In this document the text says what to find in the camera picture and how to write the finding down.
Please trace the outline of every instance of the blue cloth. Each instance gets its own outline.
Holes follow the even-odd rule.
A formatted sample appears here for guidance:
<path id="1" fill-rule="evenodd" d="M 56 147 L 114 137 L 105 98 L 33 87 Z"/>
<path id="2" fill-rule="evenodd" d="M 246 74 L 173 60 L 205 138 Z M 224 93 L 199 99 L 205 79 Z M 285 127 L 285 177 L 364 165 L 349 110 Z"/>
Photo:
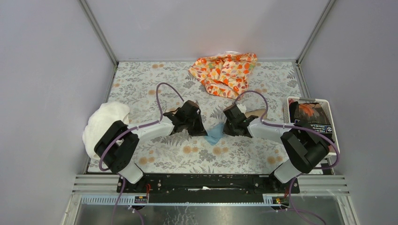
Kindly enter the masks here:
<path id="1" fill-rule="evenodd" d="M 223 123 L 217 124 L 215 127 L 207 131 L 207 136 L 205 136 L 206 141 L 211 145 L 217 144 L 217 142 L 224 136 L 222 129 L 224 128 Z"/>

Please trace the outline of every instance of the orange floral cloth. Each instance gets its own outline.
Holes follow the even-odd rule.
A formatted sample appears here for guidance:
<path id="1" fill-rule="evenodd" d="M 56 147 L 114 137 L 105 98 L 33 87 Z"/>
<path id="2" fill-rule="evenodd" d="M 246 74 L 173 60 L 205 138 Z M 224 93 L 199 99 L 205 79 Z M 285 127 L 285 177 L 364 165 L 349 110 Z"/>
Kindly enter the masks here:
<path id="1" fill-rule="evenodd" d="M 201 82 L 212 95 L 237 98 L 248 89 L 247 75 L 257 62 L 254 53 L 230 54 L 199 58 L 189 73 Z"/>

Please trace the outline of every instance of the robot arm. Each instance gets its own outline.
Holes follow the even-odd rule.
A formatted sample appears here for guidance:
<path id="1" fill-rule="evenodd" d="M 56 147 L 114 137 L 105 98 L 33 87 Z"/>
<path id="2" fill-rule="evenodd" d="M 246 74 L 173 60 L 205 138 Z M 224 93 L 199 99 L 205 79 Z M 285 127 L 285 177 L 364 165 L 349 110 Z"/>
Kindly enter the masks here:
<path id="1" fill-rule="evenodd" d="M 107 146 L 117 136 L 128 129 L 137 128 L 123 136 L 122 143 L 114 144 L 103 161 L 113 173 L 120 174 L 134 184 L 143 176 L 140 168 L 131 160 L 139 141 L 173 135 L 184 129 L 191 136 L 207 135 L 202 124 L 199 106 L 192 101 L 188 100 L 175 112 L 166 112 L 163 115 L 162 121 L 146 125 L 126 125 L 120 120 L 114 122 L 95 146 L 95 153 L 101 157 Z"/>
<path id="2" fill-rule="evenodd" d="M 293 124 L 282 124 L 283 127 L 266 126 L 257 116 L 247 118 L 236 104 L 227 107 L 224 114 L 227 117 L 223 129 L 225 134 L 259 137 L 283 144 L 289 160 L 271 173 L 280 183 L 284 184 L 301 173 L 309 173 L 329 153 L 328 145 L 320 137 L 284 127 Z M 305 121 L 300 121 L 295 126 L 312 129 Z"/>

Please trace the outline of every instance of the floral tablecloth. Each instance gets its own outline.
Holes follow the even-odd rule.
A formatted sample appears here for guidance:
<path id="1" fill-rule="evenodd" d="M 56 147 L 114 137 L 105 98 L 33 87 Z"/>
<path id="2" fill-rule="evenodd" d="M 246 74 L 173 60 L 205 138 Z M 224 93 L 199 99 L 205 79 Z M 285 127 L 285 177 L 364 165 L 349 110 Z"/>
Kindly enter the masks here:
<path id="1" fill-rule="evenodd" d="M 130 123 L 158 120 L 155 90 L 160 82 L 175 87 L 184 100 L 199 104 L 206 130 L 225 121 L 223 109 L 233 99 L 213 96 L 188 73 L 193 62 L 121 62 L 115 75 L 109 101 L 130 107 Z M 268 119 L 283 121 L 283 101 L 301 96 L 291 62 L 258 62 L 248 76 L 249 90 L 261 92 L 268 100 Z M 174 110 L 183 102 L 167 86 L 159 90 L 163 111 Z M 265 108 L 262 99 L 249 93 L 239 103 L 248 111 Z M 203 137 L 182 132 L 140 142 L 133 160 L 147 173 L 262 173 L 276 169 L 288 156 L 282 145 L 260 138 L 224 136 L 216 145 Z M 91 160 L 88 172 L 100 172 Z"/>

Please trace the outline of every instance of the white wall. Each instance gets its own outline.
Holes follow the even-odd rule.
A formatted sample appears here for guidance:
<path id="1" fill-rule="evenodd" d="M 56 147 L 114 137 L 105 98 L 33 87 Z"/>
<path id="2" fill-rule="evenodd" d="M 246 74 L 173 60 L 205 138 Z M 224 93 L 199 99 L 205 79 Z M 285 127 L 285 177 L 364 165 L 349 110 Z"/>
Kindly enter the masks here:
<path id="1" fill-rule="evenodd" d="M 338 0 L 302 64 L 331 103 L 362 225 L 398 224 L 398 1 Z"/>
<path id="2" fill-rule="evenodd" d="M 88 0 L 118 60 L 296 59 L 328 0 Z"/>
<path id="3" fill-rule="evenodd" d="M 0 2 L 0 224 L 59 224 L 112 67 L 77 0 Z"/>

